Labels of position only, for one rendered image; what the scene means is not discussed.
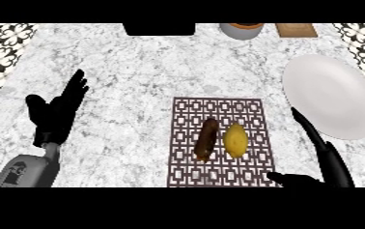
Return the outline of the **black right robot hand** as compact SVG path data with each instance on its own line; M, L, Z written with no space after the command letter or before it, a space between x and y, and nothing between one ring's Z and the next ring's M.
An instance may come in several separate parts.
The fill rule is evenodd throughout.
M288 188L355 188L345 160L334 144L322 139L315 126L296 107L291 108L291 112L315 147L324 181L319 181L308 175L281 174L278 172L268 172L266 177Z

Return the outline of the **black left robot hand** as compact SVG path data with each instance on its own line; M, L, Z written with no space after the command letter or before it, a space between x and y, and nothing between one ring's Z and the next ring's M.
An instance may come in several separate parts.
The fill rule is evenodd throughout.
M25 97L30 121L36 125L33 145L42 147L46 143L61 145L71 132L76 112L89 91L84 71L77 70L71 76L62 93L50 102L36 94Z

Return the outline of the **yellow lemon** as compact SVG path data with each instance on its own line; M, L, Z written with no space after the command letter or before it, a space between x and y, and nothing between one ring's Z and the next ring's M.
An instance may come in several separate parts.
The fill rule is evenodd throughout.
M248 148L248 135L238 123L234 123L223 134L225 151L232 157L243 157Z

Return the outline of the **white plate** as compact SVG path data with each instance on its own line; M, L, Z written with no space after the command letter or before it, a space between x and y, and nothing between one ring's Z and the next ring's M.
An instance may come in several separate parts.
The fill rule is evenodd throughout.
M287 101L315 128L343 140L365 138L365 75L319 54L293 58L282 73Z

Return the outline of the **brown patterned placemat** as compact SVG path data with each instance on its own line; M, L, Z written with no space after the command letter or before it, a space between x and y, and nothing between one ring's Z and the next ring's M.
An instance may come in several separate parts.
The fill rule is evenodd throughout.
M275 171L260 99L173 98L167 187L278 187L266 177ZM203 123L219 121L217 141L209 161L198 160L194 146ZM247 152L232 158L223 134L237 123L248 135Z

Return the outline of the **brown sweet potato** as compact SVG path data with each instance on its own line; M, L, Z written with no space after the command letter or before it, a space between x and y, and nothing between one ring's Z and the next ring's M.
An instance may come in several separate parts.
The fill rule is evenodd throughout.
M219 121L209 118L203 123L198 140L194 147L197 159L209 161L217 143Z

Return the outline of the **black appliance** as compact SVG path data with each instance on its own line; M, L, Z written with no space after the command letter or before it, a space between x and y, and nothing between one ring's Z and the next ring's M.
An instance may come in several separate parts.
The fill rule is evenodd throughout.
M194 23L124 23L129 36L191 36L195 33Z

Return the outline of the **wooden cutting board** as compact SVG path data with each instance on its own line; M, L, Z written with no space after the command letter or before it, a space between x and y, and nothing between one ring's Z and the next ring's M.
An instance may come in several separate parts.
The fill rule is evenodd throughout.
M318 34L311 23L277 23L281 38L316 38Z

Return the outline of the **grey pot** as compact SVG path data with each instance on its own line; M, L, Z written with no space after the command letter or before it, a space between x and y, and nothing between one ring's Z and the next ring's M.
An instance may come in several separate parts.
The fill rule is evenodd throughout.
M262 23L222 23L223 33L237 40L251 40L263 30Z

